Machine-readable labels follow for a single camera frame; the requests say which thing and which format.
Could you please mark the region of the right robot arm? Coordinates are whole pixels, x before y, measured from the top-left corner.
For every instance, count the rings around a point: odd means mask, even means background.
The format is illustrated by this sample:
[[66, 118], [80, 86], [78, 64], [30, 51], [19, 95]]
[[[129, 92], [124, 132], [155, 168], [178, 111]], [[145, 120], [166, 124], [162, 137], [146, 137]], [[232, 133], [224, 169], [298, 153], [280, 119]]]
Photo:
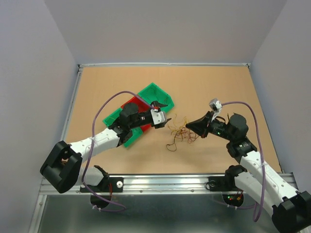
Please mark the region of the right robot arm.
[[212, 112], [186, 128], [202, 138], [208, 134], [228, 140], [227, 151], [238, 164], [230, 166], [221, 177], [209, 177], [209, 191], [246, 192], [271, 216], [276, 229], [281, 233], [296, 233], [311, 225], [311, 196], [288, 184], [261, 158], [261, 153], [247, 138], [246, 119], [233, 114], [228, 122], [212, 118]]

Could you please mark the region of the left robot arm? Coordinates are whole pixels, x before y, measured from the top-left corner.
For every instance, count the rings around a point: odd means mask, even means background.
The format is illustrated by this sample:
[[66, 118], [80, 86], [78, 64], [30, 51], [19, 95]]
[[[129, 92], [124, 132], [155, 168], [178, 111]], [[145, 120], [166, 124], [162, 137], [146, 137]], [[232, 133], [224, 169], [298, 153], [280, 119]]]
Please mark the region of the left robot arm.
[[65, 193], [75, 185], [91, 185], [97, 191], [104, 191], [108, 179], [100, 167], [89, 167], [90, 159], [126, 143], [135, 128], [144, 125], [163, 128], [169, 121], [163, 107], [164, 104], [153, 101], [148, 110], [140, 112], [135, 103], [125, 104], [113, 123], [100, 133], [69, 144], [65, 141], [56, 143], [40, 168], [41, 175], [59, 193]]

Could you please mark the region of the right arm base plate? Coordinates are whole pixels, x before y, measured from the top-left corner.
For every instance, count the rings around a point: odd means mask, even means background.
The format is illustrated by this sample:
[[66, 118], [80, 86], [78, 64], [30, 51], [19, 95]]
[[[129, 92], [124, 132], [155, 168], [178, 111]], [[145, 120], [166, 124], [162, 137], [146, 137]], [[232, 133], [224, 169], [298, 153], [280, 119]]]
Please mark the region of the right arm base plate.
[[205, 184], [205, 188], [211, 192], [229, 192], [245, 190], [242, 185], [237, 185], [234, 178], [225, 176], [210, 176]]

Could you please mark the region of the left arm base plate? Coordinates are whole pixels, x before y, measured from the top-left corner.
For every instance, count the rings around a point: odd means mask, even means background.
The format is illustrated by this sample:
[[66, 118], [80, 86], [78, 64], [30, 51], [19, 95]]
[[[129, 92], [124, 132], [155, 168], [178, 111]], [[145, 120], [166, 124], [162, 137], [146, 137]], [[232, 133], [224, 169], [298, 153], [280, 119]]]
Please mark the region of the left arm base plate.
[[124, 185], [124, 177], [104, 177], [97, 186], [88, 187], [96, 193], [108, 193], [110, 190], [112, 193], [122, 193]]

